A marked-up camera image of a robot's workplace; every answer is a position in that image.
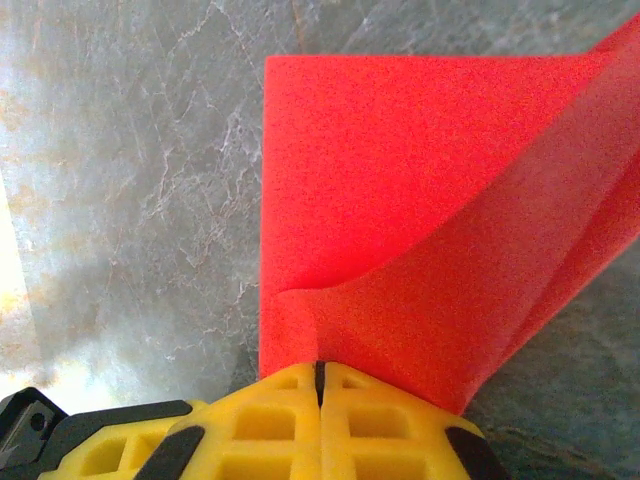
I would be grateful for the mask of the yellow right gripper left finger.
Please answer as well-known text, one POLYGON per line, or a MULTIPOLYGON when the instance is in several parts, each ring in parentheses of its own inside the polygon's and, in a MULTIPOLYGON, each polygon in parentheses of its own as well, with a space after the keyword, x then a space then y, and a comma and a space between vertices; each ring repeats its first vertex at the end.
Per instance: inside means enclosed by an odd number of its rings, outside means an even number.
POLYGON ((297 364, 186 416, 148 459, 150 479, 318 479, 316 366, 297 364))

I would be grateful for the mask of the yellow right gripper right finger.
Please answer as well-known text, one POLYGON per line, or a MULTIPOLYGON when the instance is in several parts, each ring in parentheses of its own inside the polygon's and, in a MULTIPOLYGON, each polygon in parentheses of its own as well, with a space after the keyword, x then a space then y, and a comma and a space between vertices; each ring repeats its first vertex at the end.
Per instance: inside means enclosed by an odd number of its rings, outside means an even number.
POLYGON ((318 364, 323 479, 506 479, 476 425, 346 365, 318 364))

